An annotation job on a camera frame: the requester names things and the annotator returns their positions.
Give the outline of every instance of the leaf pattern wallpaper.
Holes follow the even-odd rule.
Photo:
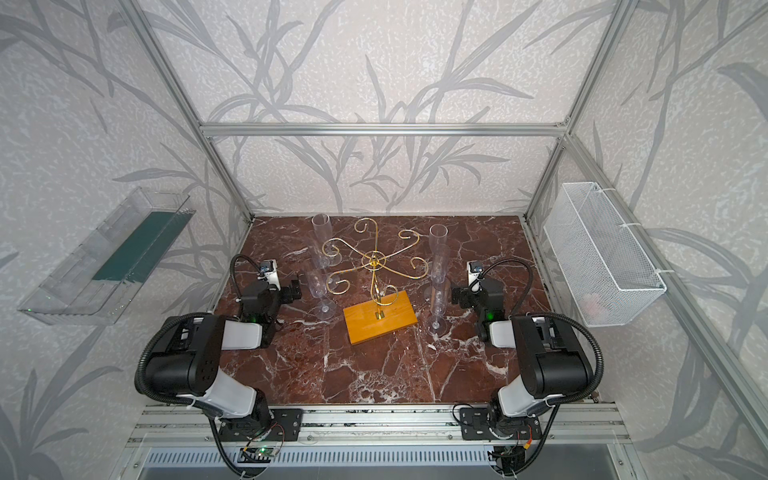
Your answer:
[[[118,5],[0,2],[0,478],[109,475],[146,399],[141,349],[163,319],[206,308],[247,230]],[[197,212],[114,326],[16,311],[135,188]]]
[[[563,121],[614,8],[613,0],[141,4],[206,122]],[[518,214],[554,139],[215,143],[256,212]]]
[[[639,8],[576,133],[768,392],[765,45],[765,1]],[[541,226],[555,185],[583,180],[566,156],[532,217],[573,313]],[[651,478],[768,478],[768,459],[663,300],[595,332],[613,366],[601,394],[621,407]]]

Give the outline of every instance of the aluminum frame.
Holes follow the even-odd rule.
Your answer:
[[[279,124],[209,123],[200,129],[206,137],[560,137],[564,124]]]
[[[592,96],[603,73],[605,73],[608,62],[611,60],[614,51],[616,51],[616,47],[618,46],[624,31],[627,29],[627,25],[629,25],[632,12],[634,12],[638,2],[639,0],[618,0],[616,2],[613,14],[611,14],[611,20],[608,22],[597,51],[594,53],[592,62],[587,69],[587,74],[584,76],[584,81],[581,82],[581,86],[576,94],[571,110],[568,112],[568,116],[565,117],[563,122],[565,133],[570,134],[573,132],[576,124],[581,119],[584,109],[589,102],[589,98]],[[549,185],[549,180],[560,166],[563,150],[564,147],[562,146],[561,138],[558,138],[557,147],[552,152],[547,167],[541,175],[536,190],[534,190],[534,196],[531,198],[531,202],[528,204],[528,209],[525,211],[526,219],[533,214],[538,206],[538,202],[541,200],[541,195],[543,194],[544,189]]]
[[[544,291],[547,295],[547,300],[549,300],[549,305],[553,311],[563,312],[563,304],[560,301],[560,296],[558,295],[557,290],[554,288],[554,282],[552,281],[552,277],[549,274],[549,269],[547,268],[544,255],[541,254],[541,249],[539,248],[538,241],[536,240],[536,235],[531,229],[531,224],[522,216],[520,216],[520,224],[522,225],[525,239],[528,241],[528,245],[531,248],[534,268],[538,271],[539,278],[541,278],[541,283],[544,285]]]
[[[206,154],[206,157],[208,157],[208,161],[211,166],[213,166],[216,175],[218,175],[224,183],[225,188],[230,193],[243,215],[250,220],[252,212],[250,207],[248,207],[245,197],[240,192],[240,189],[237,188],[237,184],[230,175],[229,169],[221,160],[216,149],[200,131],[200,120],[192,106],[192,102],[181,87],[181,81],[170,66],[170,61],[165,55],[160,42],[157,40],[141,6],[139,6],[137,0],[118,0],[118,4],[122,8],[127,26],[134,32],[136,39],[144,49],[144,53],[147,54],[158,75],[163,80],[163,83],[165,83],[170,96],[179,107],[181,115],[187,122],[187,126],[189,126],[192,135],[195,136],[198,144],[200,144],[200,148]]]
[[[462,440],[452,417],[453,404],[348,404],[273,406],[304,410],[296,446],[371,445],[510,445],[510,440],[493,442]],[[545,424],[551,412],[541,416]],[[547,444],[603,444],[632,449],[629,433],[618,407],[613,403],[579,402],[560,408]],[[225,447],[245,446],[246,441],[227,442]],[[272,442],[251,445],[271,446]],[[144,463],[154,447],[210,448],[214,441],[210,426],[200,410],[185,406],[145,407],[110,476],[113,480],[140,478]]]
[[[588,180],[597,183],[603,189],[614,188],[577,137],[566,134],[564,146],[565,151],[571,154]],[[631,225],[637,242],[645,250],[653,265],[661,270],[673,270],[672,265],[639,224],[639,220],[621,195],[616,190],[604,190],[604,192],[624,221]],[[768,400],[727,345],[723,336],[717,332],[683,280],[675,273],[661,273],[661,275],[664,275],[667,284],[667,304],[677,321],[720,381],[733,407],[742,415],[763,451],[768,455]]]
[[[600,46],[598,46],[598,50],[594,53],[592,63],[590,63],[587,74],[584,76],[584,81],[581,82],[581,87],[576,94],[571,111],[565,118],[568,133],[574,130],[576,124],[581,119],[589,98],[605,73],[608,62],[611,60],[614,51],[616,51],[616,47],[621,40],[621,36],[624,34],[624,30],[629,25],[630,18],[638,2],[639,0],[618,0],[616,2],[614,12],[605,29]]]

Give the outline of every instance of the yellow wooden block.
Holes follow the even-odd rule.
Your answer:
[[[346,320],[350,343],[356,345],[418,322],[411,306],[411,300],[408,299],[408,293],[390,293],[382,298],[382,302],[391,302],[395,295],[398,297],[392,305],[381,307],[384,311],[382,319],[376,318],[376,312],[379,311],[379,308],[373,300],[344,309],[344,319]]]

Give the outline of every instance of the red marble surface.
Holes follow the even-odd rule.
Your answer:
[[[334,234],[362,251],[373,249],[372,233],[357,233],[355,217],[333,217]],[[410,270],[410,255],[429,258],[427,234],[434,223],[449,229],[451,248],[448,278],[466,284],[466,262],[490,263],[516,255],[531,260],[531,251],[517,217],[377,217],[379,250],[391,253],[405,246],[398,238],[401,229],[411,228],[424,235],[422,242],[407,255],[393,257],[388,266]],[[221,367],[240,382],[262,389],[270,403],[449,403],[487,402],[491,393],[511,382],[518,374],[513,349],[497,349],[480,342],[475,335],[475,314],[449,305],[446,320],[449,331],[441,336],[429,332],[428,302],[422,291],[429,279],[409,280],[394,274],[382,279],[405,290],[419,323],[379,338],[352,346],[349,344],[343,308],[370,300],[370,272],[346,274],[353,286],[349,292],[331,296],[339,306],[330,320],[313,315],[317,300],[306,288],[303,271],[311,267],[307,239],[313,237],[311,219],[306,217],[260,217],[243,247],[243,253],[256,261],[276,259],[280,279],[286,283],[299,275],[303,299],[285,305],[280,318],[282,330],[267,349],[225,351]],[[344,261],[329,271],[352,266],[357,255],[342,249]],[[238,280],[254,278],[242,264]],[[507,310],[521,294],[526,280],[519,266],[500,266],[490,275],[506,285]],[[523,311],[549,310],[549,303],[536,272],[531,295]],[[227,286],[216,313],[235,315],[237,305],[231,286]]]

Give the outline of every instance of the white wire basket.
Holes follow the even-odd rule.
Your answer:
[[[667,291],[595,182],[562,184],[544,231],[588,326],[626,325]]]

